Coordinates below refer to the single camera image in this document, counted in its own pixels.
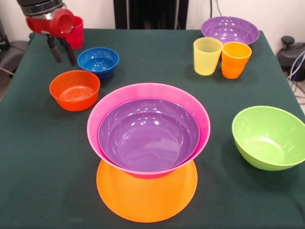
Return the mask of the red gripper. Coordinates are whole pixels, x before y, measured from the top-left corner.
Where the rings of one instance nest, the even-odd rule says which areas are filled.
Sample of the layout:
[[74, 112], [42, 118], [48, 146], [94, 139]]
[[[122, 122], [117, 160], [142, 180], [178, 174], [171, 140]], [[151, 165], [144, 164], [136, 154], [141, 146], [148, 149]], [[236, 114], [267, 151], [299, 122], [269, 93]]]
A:
[[70, 64], [77, 65], [71, 45], [64, 38], [66, 34], [73, 32], [75, 27], [75, 17], [71, 11], [59, 8], [45, 15], [26, 16], [26, 23], [33, 32], [47, 35], [48, 46], [57, 63], [61, 63], [62, 58], [55, 44], [55, 38], [59, 38], [61, 45], [65, 48]]

